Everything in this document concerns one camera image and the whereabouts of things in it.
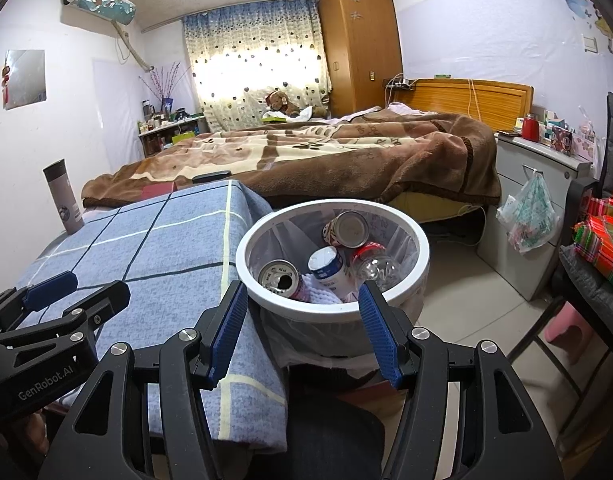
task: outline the wall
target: wall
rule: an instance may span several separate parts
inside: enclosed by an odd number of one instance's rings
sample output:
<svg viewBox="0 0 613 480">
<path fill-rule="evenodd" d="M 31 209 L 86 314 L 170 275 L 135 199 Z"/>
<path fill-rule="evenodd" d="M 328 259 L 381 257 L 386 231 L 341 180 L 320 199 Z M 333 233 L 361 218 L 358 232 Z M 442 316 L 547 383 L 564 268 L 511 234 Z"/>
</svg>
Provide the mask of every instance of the wall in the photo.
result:
<svg viewBox="0 0 613 480">
<path fill-rule="evenodd" d="M 182 76 L 182 78 L 171 93 L 173 109 L 186 108 L 189 114 L 194 114 L 198 110 L 198 99 L 193 86 L 192 72 L 189 70 L 182 75 L 189 68 L 182 22 L 177 20 L 177 22 L 145 32 L 142 34 L 142 41 L 144 60 L 155 68 L 163 68 L 165 74 L 171 68 L 172 63 L 180 62 L 178 77 Z M 150 84 L 150 78 L 147 78 L 146 81 Z M 147 94 L 151 104 L 158 109 L 154 94 L 150 91 L 147 91 Z"/>
<path fill-rule="evenodd" d="M 533 103 L 577 128 L 583 106 L 606 130 L 613 92 L 609 34 L 588 0 L 394 0 L 409 78 L 480 78 L 528 84 Z M 598 54 L 585 52 L 583 36 Z"/>
<path fill-rule="evenodd" d="M 142 52 L 137 28 L 127 30 Z M 93 68 L 97 60 L 135 73 L 132 58 L 120 64 L 116 37 L 109 22 L 61 0 L 9 0 L 0 12 L 0 75 L 7 50 L 46 51 L 45 102 L 4 110 L 0 88 L 0 291 L 62 231 L 42 169 L 65 158 L 77 197 L 87 180 L 117 169 L 107 152 L 123 149 L 125 132 L 105 137 Z"/>
</svg>

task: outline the box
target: box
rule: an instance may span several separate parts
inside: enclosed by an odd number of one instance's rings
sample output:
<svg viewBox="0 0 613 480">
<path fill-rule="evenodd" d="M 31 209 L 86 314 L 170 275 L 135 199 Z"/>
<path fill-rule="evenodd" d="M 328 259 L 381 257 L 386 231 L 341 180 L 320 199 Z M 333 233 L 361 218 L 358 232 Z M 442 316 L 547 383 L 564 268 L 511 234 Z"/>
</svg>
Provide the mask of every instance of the box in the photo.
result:
<svg viewBox="0 0 613 480">
<path fill-rule="evenodd" d="M 556 119 L 557 119 L 557 114 L 555 112 L 544 110 L 544 124 L 547 124 L 548 121 L 554 121 Z"/>
<path fill-rule="evenodd" d="M 544 140 L 543 143 L 547 146 L 552 145 L 553 143 L 553 127 L 559 126 L 560 128 L 566 129 L 566 122 L 564 119 L 552 120 L 549 119 L 546 121 L 545 130 L 544 130 Z"/>
<path fill-rule="evenodd" d="M 571 154 L 571 142 L 573 133 L 565 130 L 561 126 L 553 126 L 553 137 L 551 138 L 551 148 L 564 155 Z"/>
<path fill-rule="evenodd" d="M 171 137 L 171 142 L 173 144 L 177 144 L 181 140 L 192 139 L 193 137 L 195 137 L 195 133 L 193 133 L 193 132 L 186 132 L 185 134 L 179 134 L 179 135 Z"/>
<path fill-rule="evenodd" d="M 571 153 L 580 156 L 581 158 L 593 162 L 593 154 L 595 152 L 595 132 L 593 136 L 573 133 L 573 143 L 571 144 Z"/>
<path fill-rule="evenodd" d="M 518 117 L 515 120 L 515 127 L 513 129 L 515 130 L 516 133 L 521 134 L 523 126 L 524 126 L 524 118 L 523 117 Z"/>
<path fill-rule="evenodd" d="M 140 200 L 148 200 L 156 196 L 165 195 L 177 191 L 178 187 L 175 182 L 158 182 L 158 184 L 149 184 L 142 187 Z"/>
</svg>

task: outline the teddy bear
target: teddy bear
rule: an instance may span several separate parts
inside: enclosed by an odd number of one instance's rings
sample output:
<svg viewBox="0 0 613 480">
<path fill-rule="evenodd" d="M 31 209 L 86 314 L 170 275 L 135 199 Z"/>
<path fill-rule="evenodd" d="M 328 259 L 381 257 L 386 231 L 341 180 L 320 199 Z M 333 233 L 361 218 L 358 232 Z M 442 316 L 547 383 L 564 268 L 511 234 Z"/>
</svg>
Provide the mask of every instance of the teddy bear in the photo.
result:
<svg viewBox="0 0 613 480">
<path fill-rule="evenodd" d="M 297 117 L 300 114 L 300 108 L 295 106 L 288 100 L 285 92 L 276 90 L 266 96 L 267 106 L 274 112 L 282 112 L 288 117 Z"/>
<path fill-rule="evenodd" d="M 313 106 L 313 113 L 311 114 L 312 118 L 318 118 L 318 119 L 328 119 L 329 118 L 329 111 L 324 108 L 323 106 Z"/>
</svg>

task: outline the bottle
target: bottle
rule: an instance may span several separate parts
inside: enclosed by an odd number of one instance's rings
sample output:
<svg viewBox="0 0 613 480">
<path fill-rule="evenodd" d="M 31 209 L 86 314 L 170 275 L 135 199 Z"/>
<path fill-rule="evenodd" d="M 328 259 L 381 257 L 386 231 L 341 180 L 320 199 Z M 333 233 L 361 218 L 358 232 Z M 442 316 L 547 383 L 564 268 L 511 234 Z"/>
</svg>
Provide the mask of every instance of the bottle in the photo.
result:
<svg viewBox="0 0 613 480">
<path fill-rule="evenodd" d="M 385 292 L 401 282 L 400 264 L 386 254 L 386 248 L 376 242 L 369 242 L 353 253 L 351 267 L 358 285 L 369 280 Z"/>
<path fill-rule="evenodd" d="M 308 260 L 308 268 L 316 280 L 341 300 L 357 290 L 349 267 L 335 247 L 328 246 L 315 251 Z"/>
<path fill-rule="evenodd" d="M 64 224 L 66 232 L 72 235 L 84 227 L 84 220 L 66 174 L 64 159 L 44 168 L 44 175 L 48 182 L 48 188 L 51 190 L 51 195 L 53 195 L 53 202 L 56 203 L 56 208 L 58 208 L 62 224 Z"/>
</svg>

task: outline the plastic bag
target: plastic bag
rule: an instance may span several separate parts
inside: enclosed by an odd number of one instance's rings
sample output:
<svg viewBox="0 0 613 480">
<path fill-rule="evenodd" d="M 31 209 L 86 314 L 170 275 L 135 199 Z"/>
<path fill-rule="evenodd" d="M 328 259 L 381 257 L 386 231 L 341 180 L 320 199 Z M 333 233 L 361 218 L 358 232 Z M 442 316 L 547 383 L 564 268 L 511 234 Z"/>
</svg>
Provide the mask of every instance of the plastic bag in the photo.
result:
<svg viewBox="0 0 613 480">
<path fill-rule="evenodd" d="M 579 111 L 584 116 L 584 120 L 579 124 L 577 131 L 573 131 L 571 153 L 589 162 L 595 162 L 595 129 L 584 108 L 579 107 Z"/>
<path fill-rule="evenodd" d="M 516 197 L 509 195 L 496 217 L 506 228 L 509 243 L 520 254 L 547 243 L 559 222 L 544 177 L 538 172 L 533 173 Z"/>
</svg>

